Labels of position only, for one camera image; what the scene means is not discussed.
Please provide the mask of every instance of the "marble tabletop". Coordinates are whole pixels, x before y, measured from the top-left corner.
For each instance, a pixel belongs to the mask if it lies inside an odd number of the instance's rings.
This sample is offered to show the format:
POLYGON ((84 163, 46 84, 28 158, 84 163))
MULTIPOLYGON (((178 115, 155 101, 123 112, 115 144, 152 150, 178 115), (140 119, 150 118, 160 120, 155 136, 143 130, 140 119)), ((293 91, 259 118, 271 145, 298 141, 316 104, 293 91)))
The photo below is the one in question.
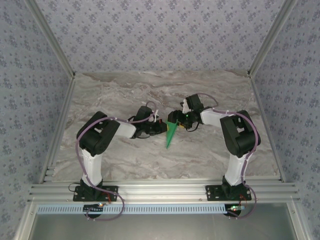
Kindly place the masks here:
MULTIPOLYGON (((278 175, 278 167, 247 77, 229 71, 161 71, 78 73, 61 146, 55 161, 53 181, 79 181, 82 170, 76 158, 79 129, 97 111, 109 117, 128 119, 140 106, 154 101, 166 120, 180 102, 194 93, 207 93, 219 102, 219 110, 247 110, 261 137, 250 159, 247 176, 278 175)), ((204 106, 214 103, 201 98, 204 106)), ((178 128, 169 149, 166 134, 147 139, 115 136, 102 157, 104 180, 190 179, 222 177, 229 152, 219 127, 200 125, 195 132, 178 128)))

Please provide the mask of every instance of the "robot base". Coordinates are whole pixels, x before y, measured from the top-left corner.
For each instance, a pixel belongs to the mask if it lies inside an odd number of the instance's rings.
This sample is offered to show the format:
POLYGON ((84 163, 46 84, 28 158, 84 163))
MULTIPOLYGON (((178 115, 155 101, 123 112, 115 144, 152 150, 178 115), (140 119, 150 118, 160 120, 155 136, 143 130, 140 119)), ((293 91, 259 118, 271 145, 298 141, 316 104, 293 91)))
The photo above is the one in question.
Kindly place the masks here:
POLYGON ((222 185, 207 185, 205 186, 206 199, 208 201, 250 201, 250 189, 242 183, 236 186, 231 186, 225 176, 222 178, 222 185))
MULTIPOLYGON (((103 186, 101 181, 97 187, 118 192, 118 186, 103 186)), ((106 192, 99 191, 91 186, 88 186, 84 181, 80 180, 80 186, 76 186, 73 194, 74 202, 116 202, 117 196, 113 194, 107 194, 106 192)))

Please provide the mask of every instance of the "wall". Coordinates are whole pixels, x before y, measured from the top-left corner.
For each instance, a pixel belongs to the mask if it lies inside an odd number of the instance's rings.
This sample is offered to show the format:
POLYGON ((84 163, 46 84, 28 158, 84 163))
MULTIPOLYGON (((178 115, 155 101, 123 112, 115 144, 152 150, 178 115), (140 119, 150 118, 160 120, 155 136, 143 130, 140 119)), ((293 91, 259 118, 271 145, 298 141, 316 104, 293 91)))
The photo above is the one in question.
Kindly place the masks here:
POLYGON ((300 0, 254 77, 288 181, 320 239, 320 2, 300 0))
POLYGON ((283 0, 38 0, 76 72, 249 69, 283 0))
POLYGON ((23 0, 0 1, 0 239, 12 239, 69 83, 23 0))

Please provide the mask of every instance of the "green triangular piece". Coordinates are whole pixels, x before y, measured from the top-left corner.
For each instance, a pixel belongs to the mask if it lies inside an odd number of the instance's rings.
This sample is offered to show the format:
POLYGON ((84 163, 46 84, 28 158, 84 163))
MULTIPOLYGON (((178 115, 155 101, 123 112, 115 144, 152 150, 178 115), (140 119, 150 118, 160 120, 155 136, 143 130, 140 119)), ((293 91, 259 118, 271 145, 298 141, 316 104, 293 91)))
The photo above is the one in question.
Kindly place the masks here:
POLYGON ((173 138, 173 136, 175 135, 175 132, 176 132, 176 129, 177 129, 177 126, 178 126, 178 123, 173 123, 173 122, 169 122, 167 121, 166 122, 166 125, 167 125, 167 131, 166 131, 166 148, 168 149, 170 143, 171 143, 171 140, 173 138))

